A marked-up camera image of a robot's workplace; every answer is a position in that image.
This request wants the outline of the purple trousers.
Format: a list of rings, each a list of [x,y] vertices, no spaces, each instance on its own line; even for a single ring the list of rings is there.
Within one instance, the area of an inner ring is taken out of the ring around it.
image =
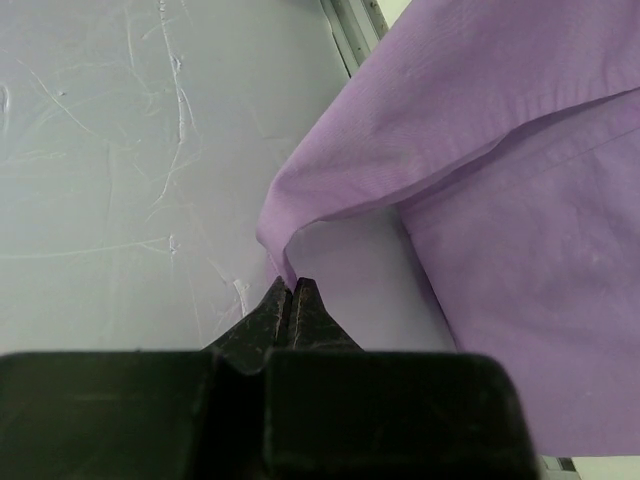
[[[291,239],[396,206],[456,344],[542,454],[639,452],[639,5],[413,1],[272,182]]]

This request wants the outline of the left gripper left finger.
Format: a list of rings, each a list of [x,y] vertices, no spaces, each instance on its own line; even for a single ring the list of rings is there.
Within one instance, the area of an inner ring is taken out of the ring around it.
[[[292,294],[200,351],[30,352],[1,359],[5,479],[262,479],[266,358]]]

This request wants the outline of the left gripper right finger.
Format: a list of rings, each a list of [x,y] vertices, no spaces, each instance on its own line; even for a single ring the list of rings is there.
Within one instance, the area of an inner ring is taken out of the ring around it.
[[[536,479],[516,389],[478,354],[309,342],[331,325],[314,281],[294,291],[287,345],[264,370],[264,463],[276,479]]]

